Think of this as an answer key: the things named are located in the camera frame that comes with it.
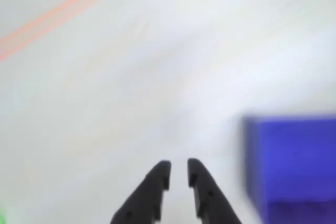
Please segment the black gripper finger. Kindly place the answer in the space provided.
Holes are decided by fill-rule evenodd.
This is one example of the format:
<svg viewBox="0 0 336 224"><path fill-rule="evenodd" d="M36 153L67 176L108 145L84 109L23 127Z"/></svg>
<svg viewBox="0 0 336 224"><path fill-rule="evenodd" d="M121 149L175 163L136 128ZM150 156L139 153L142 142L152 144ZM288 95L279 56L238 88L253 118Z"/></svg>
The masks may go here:
<svg viewBox="0 0 336 224"><path fill-rule="evenodd" d="M112 224L152 224L161 220L164 191L170 187L171 162L158 162L125 200L111 219Z"/></svg>
<svg viewBox="0 0 336 224"><path fill-rule="evenodd" d="M194 190L196 216L202 223L241 224L215 179L199 159L188 159L187 171L188 186Z"/></svg>

